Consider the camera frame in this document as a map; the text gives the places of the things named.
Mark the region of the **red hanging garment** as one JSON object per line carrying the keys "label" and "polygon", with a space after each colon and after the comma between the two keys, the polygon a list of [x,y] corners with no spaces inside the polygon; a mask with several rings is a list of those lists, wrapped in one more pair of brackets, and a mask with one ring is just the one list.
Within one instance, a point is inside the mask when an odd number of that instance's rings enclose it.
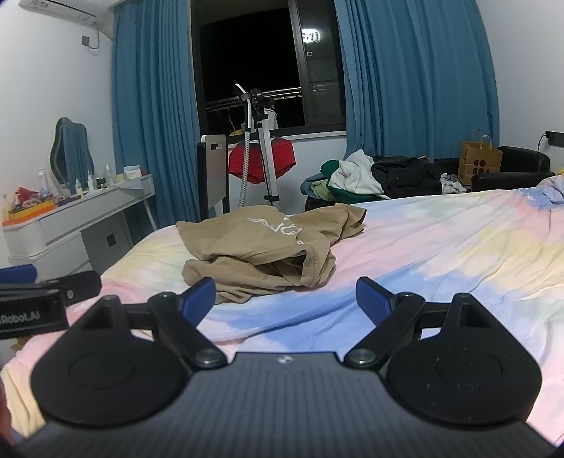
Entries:
{"label": "red hanging garment", "polygon": [[[238,178],[243,177],[244,146],[245,143],[240,141],[229,154],[228,171],[231,175]],[[289,140],[276,137],[271,141],[271,148],[274,154],[275,176],[280,178],[296,165],[294,147]],[[260,184],[265,181],[260,146],[255,142],[250,144],[247,181],[252,184]]]}

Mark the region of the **orange tray on dresser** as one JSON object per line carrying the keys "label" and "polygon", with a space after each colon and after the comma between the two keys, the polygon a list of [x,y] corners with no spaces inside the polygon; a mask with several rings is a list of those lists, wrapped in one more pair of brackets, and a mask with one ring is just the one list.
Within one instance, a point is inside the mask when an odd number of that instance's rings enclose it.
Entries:
{"label": "orange tray on dresser", "polygon": [[10,221],[26,221],[27,219],[51,212],[55,210],[55,208],[55,201],[48,200],[35,206],[31,206],[21,211],[12,213],[10,215]]}

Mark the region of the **wavy frame vanity mirror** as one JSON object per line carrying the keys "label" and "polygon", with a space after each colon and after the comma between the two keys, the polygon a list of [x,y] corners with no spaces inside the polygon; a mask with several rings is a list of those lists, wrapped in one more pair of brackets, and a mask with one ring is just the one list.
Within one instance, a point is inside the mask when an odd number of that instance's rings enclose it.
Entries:
{"label": "wavy frame vanity mirror", "polygon": [[81,123],[68,117],[60,118],[55,124],[55,139],[49,155],[51,172],[56,181],[75,193],[75,181],[85,185],[88,173],[94,172],[88,133]]}

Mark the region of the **folded ironing board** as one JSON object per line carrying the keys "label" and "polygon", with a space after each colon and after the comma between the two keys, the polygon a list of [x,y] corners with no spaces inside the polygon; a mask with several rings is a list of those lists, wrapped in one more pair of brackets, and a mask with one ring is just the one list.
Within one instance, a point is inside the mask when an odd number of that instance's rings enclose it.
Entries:
{"label": "folded ironing board", "polygon": [[211,217],[217,204],[231,211],[228,186],[228,148],[225,135],[204,135],[197,145],[198,201],[201,220]]}

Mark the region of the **pastel tie-dye bed sheet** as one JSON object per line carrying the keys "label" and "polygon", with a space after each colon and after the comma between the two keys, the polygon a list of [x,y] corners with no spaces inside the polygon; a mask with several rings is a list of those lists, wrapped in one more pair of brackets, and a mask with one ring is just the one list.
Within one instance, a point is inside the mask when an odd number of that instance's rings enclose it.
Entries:
{"label": "pastel tie-dye bed sheet", "polygon": [[317,290],[224,303],[200,329],[227,355],[333,351],[371,330],[355,300],[359,278],[433,302],[470,293],[538,361],[543,384],[529,423],[563,440],[563,179],[533,188],[369,203],[363,232],[333,247]]}

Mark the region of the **pile of mixed clothes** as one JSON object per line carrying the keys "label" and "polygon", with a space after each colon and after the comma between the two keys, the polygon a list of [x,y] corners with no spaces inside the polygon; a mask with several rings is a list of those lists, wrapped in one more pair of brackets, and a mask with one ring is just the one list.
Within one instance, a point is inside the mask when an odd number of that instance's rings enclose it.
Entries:
{"label": "pile of mixed clothes", "polygon": [[457,164],[451,159],[432,162],[425,156],[370,156],[359,149],[346,159],[324,162],[300,191],[307,211],[336,203],[463,194],[466,187],[453,174]]}

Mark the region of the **right blue curtain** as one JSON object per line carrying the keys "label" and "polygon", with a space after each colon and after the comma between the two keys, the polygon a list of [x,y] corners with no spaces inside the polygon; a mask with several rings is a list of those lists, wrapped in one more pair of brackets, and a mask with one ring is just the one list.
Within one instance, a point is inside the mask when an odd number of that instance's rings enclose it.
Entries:
{"label": "right blue curtain", "polygon": [[499,105],[474,1],[337,1],[348,155],[452,159],[473,132],[499,139]]}

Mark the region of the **black sofa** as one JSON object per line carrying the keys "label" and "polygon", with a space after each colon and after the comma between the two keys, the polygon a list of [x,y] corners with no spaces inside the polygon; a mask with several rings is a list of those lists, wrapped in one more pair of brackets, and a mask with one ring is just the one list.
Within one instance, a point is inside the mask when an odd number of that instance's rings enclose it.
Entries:
{"label": "black sofa", "polygon": [[[431,167],[431,178],[423,182],[425,194],[443,194],[440,177],[446,172],[459,169],[460,158],[464,155],[466,143],[462,143],[461,152],[454,159],[436,159]],[[550,159],[547,155],[526,148],[501,146],[502,160],[497,173],[481,174],[470,182],[470,191],[482,192],[490,190],[514,190],[537,186],[543,179],[554,176],[550,170]]]}

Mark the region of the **tan t-shirt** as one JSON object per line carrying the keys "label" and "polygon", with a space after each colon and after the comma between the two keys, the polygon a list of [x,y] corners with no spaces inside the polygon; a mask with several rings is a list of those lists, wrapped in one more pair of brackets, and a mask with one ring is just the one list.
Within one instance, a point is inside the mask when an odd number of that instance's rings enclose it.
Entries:
{"label": "tan t-shirt", "polygon": [[365,217],[365,209],[347,204],[293,216],[256,205],[202,222],[179,221],[192,256],[184,263],[184,281],[214,280],[217,304],[319,288],[336,270],[332,247],[361,234]]}

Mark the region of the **blue curtain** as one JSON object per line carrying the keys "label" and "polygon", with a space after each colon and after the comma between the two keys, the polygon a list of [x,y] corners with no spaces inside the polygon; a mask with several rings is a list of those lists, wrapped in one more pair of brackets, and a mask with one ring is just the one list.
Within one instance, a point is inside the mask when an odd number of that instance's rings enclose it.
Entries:
{"label": "blue curtain", "polygon": [[152,175],[159,224],[198,221],[200,124],[187,1],[125,1],[115,9],[112,107],[117,165]]}
{"label": "blue curtain", "polygon": [[337,1],[348,155],[452,159],[473,132],[499,139],[499,105],[474,1]]}

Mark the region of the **white wall air conditioner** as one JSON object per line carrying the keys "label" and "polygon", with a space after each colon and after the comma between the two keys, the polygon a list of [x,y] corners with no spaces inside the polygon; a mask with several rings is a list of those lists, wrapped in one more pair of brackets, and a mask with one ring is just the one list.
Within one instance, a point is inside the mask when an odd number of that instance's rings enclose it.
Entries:
{"label": "white wall air conditioner", "polygon": [[19,0],[18,5],[33,11],[67,20],[85,27],[98,28],[108,38],[114,37],[113,1],[102,0]]}

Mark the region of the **white dressing table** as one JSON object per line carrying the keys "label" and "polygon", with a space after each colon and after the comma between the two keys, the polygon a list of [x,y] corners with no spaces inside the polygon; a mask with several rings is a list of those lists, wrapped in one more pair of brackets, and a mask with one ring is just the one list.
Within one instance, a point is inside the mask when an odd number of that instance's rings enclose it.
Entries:
{"label": "white dressing table", "polygon": [[124,211],[140,204],[153,230],[151,175],[123,181],[3,229],[11,266],[31,264],[40,280],[86,270],[103,273],[134,246]]}

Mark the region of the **black wall socket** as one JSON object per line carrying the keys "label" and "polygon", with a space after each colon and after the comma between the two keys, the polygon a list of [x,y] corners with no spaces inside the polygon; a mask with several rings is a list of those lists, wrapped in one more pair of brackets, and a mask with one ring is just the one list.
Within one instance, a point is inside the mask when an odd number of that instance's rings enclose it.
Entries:
{"label": "black wall socket", "polygon": [[545,137],[550,146],[564,148],[564,132],[546,131]]}

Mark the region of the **left blue curtain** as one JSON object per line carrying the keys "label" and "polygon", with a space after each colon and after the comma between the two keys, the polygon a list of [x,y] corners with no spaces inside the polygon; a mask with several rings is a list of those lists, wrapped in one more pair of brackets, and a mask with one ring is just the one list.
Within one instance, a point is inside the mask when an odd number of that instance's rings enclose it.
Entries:
{"label": "left blue curtain", "polygon": [[187,1],[125,1],[115,9],[112,107],[117,165],[152,175],[159,224],[198,221],[200,124]]}

